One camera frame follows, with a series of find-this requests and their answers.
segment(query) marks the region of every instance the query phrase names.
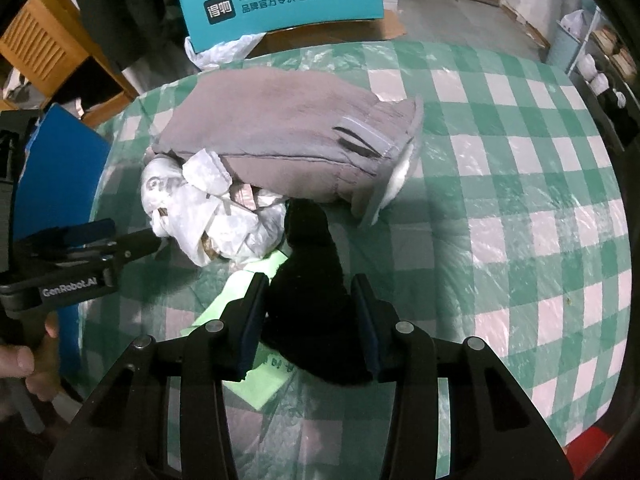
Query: shelf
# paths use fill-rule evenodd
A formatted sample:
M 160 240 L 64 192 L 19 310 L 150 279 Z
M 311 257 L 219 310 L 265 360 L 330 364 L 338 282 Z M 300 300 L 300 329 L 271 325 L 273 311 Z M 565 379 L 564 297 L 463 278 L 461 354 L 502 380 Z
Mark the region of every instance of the shelf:
M 609 119 L 609 116 L 604 113 L 604 110 L 600 106 L 600 103 L 598 102 L 596 95 L 593 93 L 593 90 L 591 90 L 591 87 L 580 75 L 577 69 L 571 72 L 569 79 L 574 84 L 575 89 L 586 104 L 587 110 L 589 110 L 596 126 L 601 126 L 598 127 L 598 131 L 602 136 L 603 142 L 609 146 L 615 154 L 621 155 L 624 153 L 625 148 L 616 133 L 616 128 L 611 122 L 611 119 Z
M 640 124 L 640 103 L 638 102 L 633 90 L 629 87 L 626 81 L 622 79 L 618 69 L 611 63 L 609 56 L 600 49 L 598 44 L 593 41 L 593 38 L 591 37 L 587 41 L 584 53 L 591 54 L 594 59 L 599 60 L 607 67 L 607 72 L 615 79 L 616 90 L 621 91 L 625 95 L 626 109 L 628 110 L 629 115 L 633 117 L 638 124 Z

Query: black cloth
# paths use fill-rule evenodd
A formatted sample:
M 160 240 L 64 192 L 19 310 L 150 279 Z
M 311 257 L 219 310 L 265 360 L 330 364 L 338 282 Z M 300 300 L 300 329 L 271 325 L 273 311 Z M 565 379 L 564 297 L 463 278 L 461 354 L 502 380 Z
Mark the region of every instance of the black cloth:
M 167 41 L 183 46 L 186 27 L 176 1 L 77 1 L 84 27 L 120 71 Z
M 267 290 L 262 342 L 328 383 L 368 383 L 356 307 L 324 211 L 292 199 L 284 229 L 292 252 Z
M 604 110 L 604 113 L 611 119 L 620 142 L 622 142 L 622 145 L 626 148 L 636 138 L 638 132 L 640 132 L 640 128 L 636 120 L 629 115 L 626 106 L 622 108 L 618 106 L 618 96 L 613 91 L 613 78 L 607 75 L 607 79 L 609 80 L 609 89 L 598 96 L 598 103 Z

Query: green sticky note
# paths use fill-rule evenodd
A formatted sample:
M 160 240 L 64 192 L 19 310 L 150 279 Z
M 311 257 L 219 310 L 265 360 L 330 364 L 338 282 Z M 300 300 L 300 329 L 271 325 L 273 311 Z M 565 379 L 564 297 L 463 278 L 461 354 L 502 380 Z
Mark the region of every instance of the green sticky note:
M 229 279 L 226 280 L 225 286 L 218 297 L 211 302 L 207 309 L 200 314 L 198 319 L 196 319 L 190 327 L 181 330 L 180 334 L 183 336 L 189 335 L 197 327 L 204 325 L 207 321 L 220 319 L 220 315 L 229 301 L 244 298 L 244 295 L 249 288 L 249 284 L 254 278 L 254 274 L 256 272 L 262 272 L 271 279 L 276 275 L 278 267 L 286 260 L 287 257 L 280 251 L 273 251 L 268 258 L 260 260 L 259 262 L 247 264 L 243 270 L 234 272 L 229 276 Z
M 254 410 L 262 407 L 287 382 L 296 369 L 295 365 L 287 361 L 277 352 L 268 354 L 267 359 L 257 368 L 247 372 L 246 379 L 239 383 L 223 381 L 223 384 Z
M 226 280 L 225 286 L 218 297 L 211 302 L 209 307 L 180 334 L 189 335 L 197 327 L 212 319 L 220 319 L 220 315 L 227 303 L 244 298 L 249 284 L 256 272 L 262 272 L 269 279 L 273 278 L 287 257 L 280 251 L 273 251 L 268 258 L 247 264 L 243 270 L 234 272 Z M 258 343 L 255 353 L 254 369 L 247 372 L 244 381 L 232 383 L 223 381 L 223 384 L 242 400 L 251 405 L 254 410 L 260 410 L 277 391 L 284 386 L 296 367 L 277 352 Z

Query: table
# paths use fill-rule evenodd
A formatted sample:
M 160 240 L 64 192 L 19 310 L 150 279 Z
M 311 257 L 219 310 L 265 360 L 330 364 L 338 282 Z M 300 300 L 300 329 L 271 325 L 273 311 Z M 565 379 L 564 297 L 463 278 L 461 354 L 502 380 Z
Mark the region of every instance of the table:
M 326 208 L 347 279 L 366 273 L 379 298 L 431 335 L 484 338 L 561 444 L 594 423 L 625 350 L 630 251 L 609 157 L 567 77 L 495 52 L 405 41 L 319 46 L 225 68 L 255 65 L 334 72 L 385 100 L 422 95 L 421 165 L 378 224 L 358 230 L 346 206 Z M 146 226 L 143 153 L 206 76 L 149 92 L 101 128 L 113 147 L 95 218 L 110 216 L 121 230 Z M 135 336 L 177 336 L 233 270 L 195 269 L 173 246 L 127 266 L 119 294 L 81 305 L 81 392 Z M 450 439 L 440 386 L 443 475 Z M 300 371 L 261 412 L 228 393 L 240 478 L 376 478 L 392 396 L 389 384 L 339 389 Z

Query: dark jacket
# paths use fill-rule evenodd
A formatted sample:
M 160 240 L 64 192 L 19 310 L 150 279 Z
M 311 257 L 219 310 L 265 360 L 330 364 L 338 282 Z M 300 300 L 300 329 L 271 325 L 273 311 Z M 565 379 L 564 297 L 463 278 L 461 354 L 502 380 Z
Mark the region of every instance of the dark jacket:
M 77 0 L 82 23 L 119 70 L 186 35 L 178 0 Z

